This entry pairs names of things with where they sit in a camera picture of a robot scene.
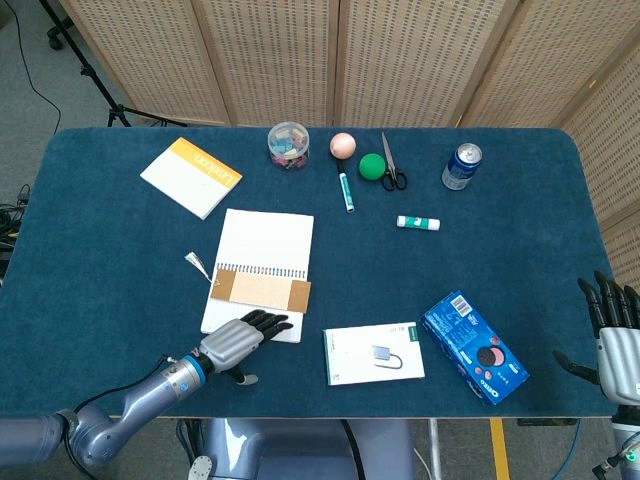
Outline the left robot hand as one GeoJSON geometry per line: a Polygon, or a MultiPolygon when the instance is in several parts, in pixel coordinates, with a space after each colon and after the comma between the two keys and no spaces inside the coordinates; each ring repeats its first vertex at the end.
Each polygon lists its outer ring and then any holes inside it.
{"type": "Polygon", "coordinates": [[[215,373],[229,375],[237,385],[249,386],[258,382],[254,374],[245,374],[239,365],[262,344],[279,333],[292,329],[287,315],[252,310],[240,319],[233,319],[204,337],[199,354],[208,358],[215,373]]]}

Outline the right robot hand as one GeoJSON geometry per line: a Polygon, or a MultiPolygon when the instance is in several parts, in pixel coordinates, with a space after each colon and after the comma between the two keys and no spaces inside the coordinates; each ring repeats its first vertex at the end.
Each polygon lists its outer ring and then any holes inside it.
{"type": "Polygon", "coordinates": [[[564,353],[553,356],[571,375],[598,386],[611,402],[639,405],[639,294],[596,271],[597,285],[577,280],[583,292],[596,342],[598,367],[579,365],[564,353]]]}

